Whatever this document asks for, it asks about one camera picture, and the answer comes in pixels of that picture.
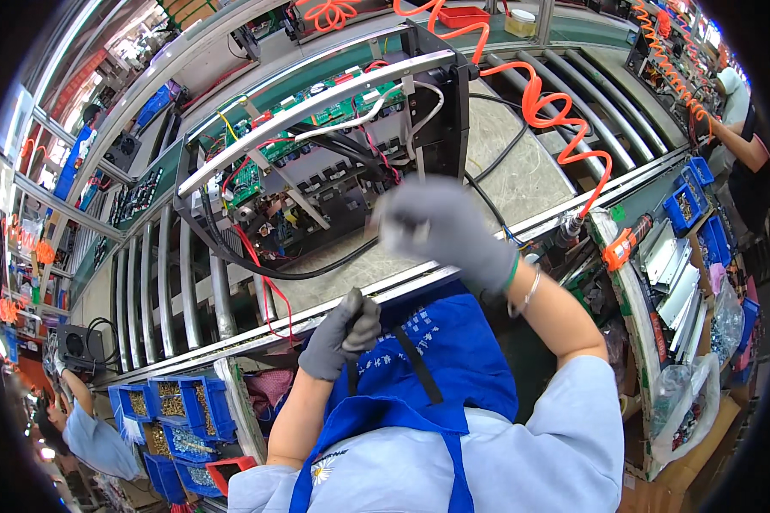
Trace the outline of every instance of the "red storage bin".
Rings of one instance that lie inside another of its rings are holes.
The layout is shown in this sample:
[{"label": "red storage bin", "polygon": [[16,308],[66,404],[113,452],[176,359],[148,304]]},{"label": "red storage bin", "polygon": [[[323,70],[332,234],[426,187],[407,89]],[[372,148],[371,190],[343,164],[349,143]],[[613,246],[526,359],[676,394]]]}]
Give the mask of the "red storage bin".
[{"label": "red storage bin", "polygon": [[479,7],[443,7],[439,11],[439,20],[449,29],[461,29],[481,21],[488,23],[490,15]]},{"label": "red storage bin", "polygon": [[223,475],[218,468],[225,465],[236,465],[240,467],[240,472],[242,472],[243,470],[256,467],[257,462],[254,457],[239,457],[229,458],[228,460],[212,461],[211,463],[205,464],[205,468],[211,473],[211,478],[214,480],[216,487],[219,488],[222,495],[228,497],[228,479],[230,479],[233,474],[229,473],[229,475]]}]

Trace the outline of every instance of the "circuit board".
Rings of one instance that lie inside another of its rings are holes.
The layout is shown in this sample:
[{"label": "circuit board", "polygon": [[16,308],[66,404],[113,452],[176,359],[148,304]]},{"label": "circuit board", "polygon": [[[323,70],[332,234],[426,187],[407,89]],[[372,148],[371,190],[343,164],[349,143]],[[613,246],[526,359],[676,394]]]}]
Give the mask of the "circuit board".
[{"label": "circuit board", "polygon": [[[268,121],[280,112],[284,112],[287,109],[302,103],[307,98],[322,93],[324,90],[336,86],[337,83],[341,83],[353,77],[358,77],[361,74],[362,71],[357,67],[356,70],[348,71],[347,73],[344,73],[338,77],[333,77],[323,82],[318,82],[317,84],[308,87],[306,90],[300,91],[299,93],[286,98],[281,103],[278,103],[276,106],[257,118],[256,122],[253,119],[248,118],[246,120],[240,121],[239,123],[236,123],[233,127],[234,133],[236,134],[237,139],[241,138],[248,134],[251,131],[251,127],[256,126],[257,122]],[[341,102],[326,108],[324,111],[317,112],[310,118],[304,119],[303,122],[309,125],[314,125],[315,127],[329,127],[357,118],[358,116],[363,116],[368,111],[370,111],[371,108],[373,108],[373,104],[375,103],[375,99],[373,98],[379,98],[380,96],[385,95],[388,90],[395,84],[395,82],[388,82],[380,85],[379,87],[375,88],[377,92],[376,94],[373,92],[374,89],[371,88],[362,94],[346,98]],[[377,116],[384,118],[390,115],[392,112],[399,112],[402,109],[405,99],[406,97],[404,94],[402,94],[401,91],[391,93],[389,97],[385,98],[382,108],[379,110]],[[222,128],[223,132],[220,134],[218,140],[225,142],[225,146],[223,146],[224,148],[234,144],[236,141],[234,136],[224,125]],[[283,132],[278,135],[279,139],[288,139],[292,137],[293,135],[289,134],[288,132]],[[308,142],[307,140],[291,140],[271,143],[267,146],[264,146],[259,151],[269,162],[273,162],[275,166],[282,168],[286,165],[286,162],[296,160],[301,155],[310,153],[311,149],[313,148],[314,144]],[[234,168],[238,168],[242,163],[243,159],[238,159],[233,163],[233,166]],[[223,173],[223,179],[225,179],[228,174],[229,173]],[[253,161],[248,162],[245,168],[243,168],[231,179],[231,183],[234,187],[234,197],[231,198],[231,200],[226,201],[226,209],[235,209],[242,205],[245,201],[250,200],[259,194],[262,191],[261,176],[262,172],[257,164]]]}]

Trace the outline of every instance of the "cable connector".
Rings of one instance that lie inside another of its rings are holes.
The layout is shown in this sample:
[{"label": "cable connector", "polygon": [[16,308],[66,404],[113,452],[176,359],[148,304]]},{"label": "cable connector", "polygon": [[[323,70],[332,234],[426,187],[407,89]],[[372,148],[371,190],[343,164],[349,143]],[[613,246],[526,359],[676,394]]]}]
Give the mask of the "cable connector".
[{"label": "cable connector", "polygon": [[579,216],[565,218],[564,222],[559,226],[559,231],[556,233],[556,245],[567,249],[579,244],[579,232],[584,224],[585,218],[580,218]]}]

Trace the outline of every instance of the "white cable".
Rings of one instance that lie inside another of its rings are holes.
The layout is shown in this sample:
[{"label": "white cable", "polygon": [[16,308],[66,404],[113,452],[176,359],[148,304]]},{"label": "white cable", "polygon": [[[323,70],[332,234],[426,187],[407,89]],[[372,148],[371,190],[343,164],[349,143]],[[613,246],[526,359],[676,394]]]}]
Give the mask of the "white cable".
[{"label": "white cable", "polygon": [[414,160],[416,159],[416,153],[414,153],[414,136],[422,127],[425,126],[425,124],[431,120],[434,116],[437,115],[437,112],[441,110],[441,106],[445,104],[445,96],[441,93],[438,87],[431,84],[425,84],[424,82],[419,82],[417,80],[414,80],[414,85],[422,86],[424,88],[431,89],[434,93],[436,93],[439,96],[439,103],[437,103],[436,107],[432,109],[432,111],[428,114],[428,116],[425,116],[419,123],[416,124],[415,127],[411,128],[411,131],[408,132],[408,140],[406,141],[406,148],[408,150],[408,159]]},{"label": "white cable", "polygon": [[374,116],[377,115],[377,113],[379,112],[379,109],[381,109],[382,105],[385,104],[385,100],[388,98],[388,96],[391,93],[393,93],[394,91],[397,91],[397,90],[399,90],[401,88],[402,88],[402,84],[401,83],[391,87],[388,91],[385,92],[385,94],[383,94],[382,96],[379,97],[379,99],[377,100],[377,103],[375,103],[373,105],[373,108],[367,114],[365,114],[364,116],[362,116],[360,118],[354,118],[354,119],[352,119],[350,121],[346,121],[346,122],[340,123],[338,125],[331,125],[330,127],[323,127],[323,128],[318,128],[317,130],[311,130],[309,132],[305,132],[304,134],[299,134],[297,137],[294,138],[294,140],[295,141],[300,141],[302,139],[308,139],[309,137],[320,136],[322,134],[327,134],[329,132],[334,132],[334,131],[337,131],[337,130],[343,130],[343,129],[346,129],[346,128],[358,127],[359,125],[362,125],[363,123],[367,123]]}]

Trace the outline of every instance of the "factory worker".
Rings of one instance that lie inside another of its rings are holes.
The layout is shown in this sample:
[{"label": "factory worker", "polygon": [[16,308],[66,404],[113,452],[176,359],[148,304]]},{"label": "factory worker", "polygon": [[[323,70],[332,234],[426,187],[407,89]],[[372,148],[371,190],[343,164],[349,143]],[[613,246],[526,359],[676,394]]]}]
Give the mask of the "factory worker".
[{"label": "factory worker", "polygon": [[764,123],[751,103],[746,118],[724,125],[711,120],[716,136],[736,158],[727,183],[716,188],[716,197],[726,208],[739,246],[764,233],[770,210],[770,152],[764,141]]},{"label": "factory worker", "polygon": [[622,416],[585,309],[493,237],[461,181],[406,179],[374,217],[389,250],[506,294],[557,372],[514,425],[513,376],[464,287],[398,321],[383,313],[379,337],[378,307],[353,290],[299,356],[266,465],[231,478],[228,511],[615,511]]},{"label": "factory worker", "polygon": [[[749,93],[736,70],[726,67],[719,71],[716,76],[716,90],[725,98],[722,123],[733,125],[744,121],[749,106]],[[720,184],[727,179],[734,160],[736,157],[724,145],[719,145],[713,149],[707,158],[708,167],[714,177],[724,173],[724,177],[719,180]]]},{"label": "factory worker", "polygon": [[105,475],[126,481],[144,477],[132,449],[120,434],[94,415],[91,392],[85,383],[65,368],[59,353],[54,354],[53,360],[56,372],[71,389],[75,402],[68,413],[64,413],[56,402],[38,402],[34,422],[46,439],[46,445],[63,456],[74,454],[86,466]]}]

